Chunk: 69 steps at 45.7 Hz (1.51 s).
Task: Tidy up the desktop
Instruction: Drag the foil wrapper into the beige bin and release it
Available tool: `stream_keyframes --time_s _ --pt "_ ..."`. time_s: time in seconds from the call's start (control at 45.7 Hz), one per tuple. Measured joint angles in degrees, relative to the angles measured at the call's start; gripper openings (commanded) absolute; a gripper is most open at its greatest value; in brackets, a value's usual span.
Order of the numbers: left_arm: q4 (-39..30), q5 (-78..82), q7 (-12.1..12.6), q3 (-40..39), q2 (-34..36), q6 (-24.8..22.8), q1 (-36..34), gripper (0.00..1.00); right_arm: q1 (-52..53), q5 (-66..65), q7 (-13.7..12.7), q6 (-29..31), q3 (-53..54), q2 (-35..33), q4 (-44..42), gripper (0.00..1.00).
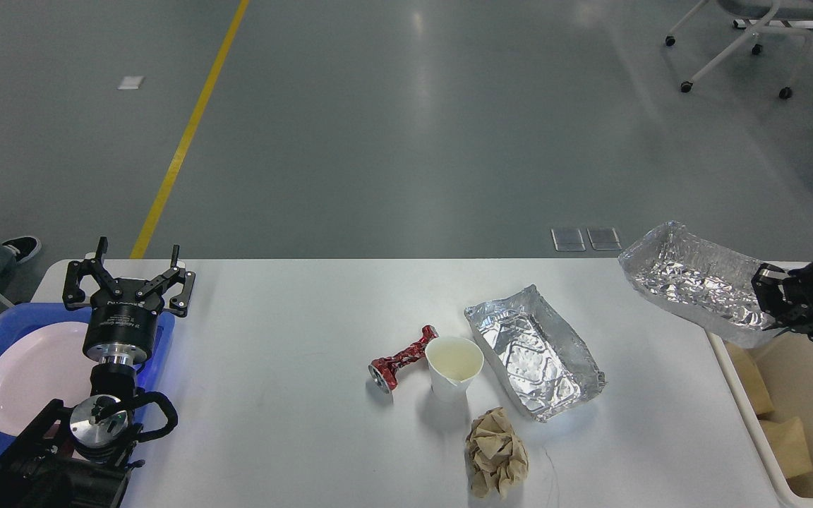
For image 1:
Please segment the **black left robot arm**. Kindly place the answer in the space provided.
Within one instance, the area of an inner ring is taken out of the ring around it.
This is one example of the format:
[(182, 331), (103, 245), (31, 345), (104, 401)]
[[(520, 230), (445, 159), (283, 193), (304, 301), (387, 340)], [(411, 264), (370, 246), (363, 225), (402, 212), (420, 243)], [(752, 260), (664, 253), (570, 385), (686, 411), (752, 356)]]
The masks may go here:
[(119, 507), (141, 443), (167, 436), (179, 416), (167, 395), (138, 374), (155, 360), (158, 321), (188, 314), (195, 273), (170, 264), (152, 279), (114, 277), (104, 266), (106, 237), (94, 256), (68, 264), (65, 309), (89, 308), (82, 353), (94, 365), (90, 395), (68, 407), (52, 399), (0, 454), (0, 507)]

